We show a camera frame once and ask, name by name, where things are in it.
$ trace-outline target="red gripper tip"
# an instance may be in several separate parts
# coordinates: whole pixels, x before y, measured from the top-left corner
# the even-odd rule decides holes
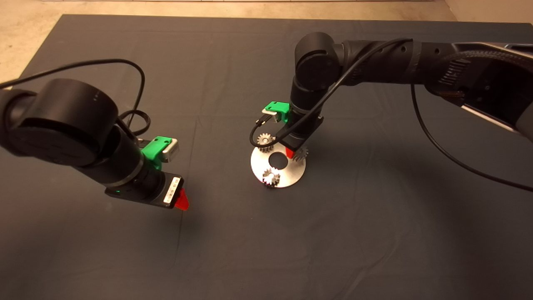
[[[177,207],[181,210],[189,209],[189,199],[187,199],[187,195],[185,195],[184,188],[180,189],[180,196],[178,197],[176,205],[174,207]]]
[[[294,151],[292,151],[291,149],[285,147],[285,155],[287,155],[287,157],[288,157],[289,159],[293,159]]]

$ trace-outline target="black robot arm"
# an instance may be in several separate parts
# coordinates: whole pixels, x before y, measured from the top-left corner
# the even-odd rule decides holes
[[[164,208],[186,201],[183,178],[154,166],[115,103],[81,81],[52,80],[39,93],[0,90],[0,146],[69,165],[116,198]]]
[[[359,59],[380,41],[336,44],[312,33],[295,49],[296,72],[286,132],[355,63],[342,85],[362,82],[423,84],[432,94],[533,141],[533,47],[489,43],[422,43],[409,39]],[[320,109],[280,142],[295,151],[320,126]]]

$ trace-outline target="green bracket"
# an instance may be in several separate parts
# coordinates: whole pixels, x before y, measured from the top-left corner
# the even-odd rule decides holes
[[[280,114],[281,117],[278,118],[278,120],[283,121],[285,123],[287,123],[289,118],[289,109],[290,104],[286,102],[272,101],[267,106],[265,106],[265,110]]]
[[[172,138],[157,136],[141,152],[157,170],[161,170],[163,160],[161,153],[170,143],[172,143]]]

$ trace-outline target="white label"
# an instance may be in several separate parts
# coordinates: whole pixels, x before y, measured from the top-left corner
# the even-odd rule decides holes
[[[165,203],[172,202],[172,198],[174,198],[174,194],[176,193],[177,185],[179,183],[180,183],[179,177],[172,178],[172,182],[170,183],[170,187],[168,188],[167,194],[165,195],[163,202]]]

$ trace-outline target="spur gear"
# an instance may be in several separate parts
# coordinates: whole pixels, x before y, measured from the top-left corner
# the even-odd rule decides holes
[[[296,150],[296,152],[294,152],[293,161],[302,161],[307,157],[308,154],[309,150],[307,149],[307,147],[303,146],[300,149]]]
[[[268,187],[277,186],[279,178],[279,171],[276,168],[268,168],[263,172],[263,183]]]
[[[271,136],[269,133],[262,133],[257,137],[257,143],[260,145],[268,144],[272,141],[274,141],[276,138]],[[266,148],[259,148],[259,151],[263,153],[268,153],[274,149],[274,146],[266,147]]]

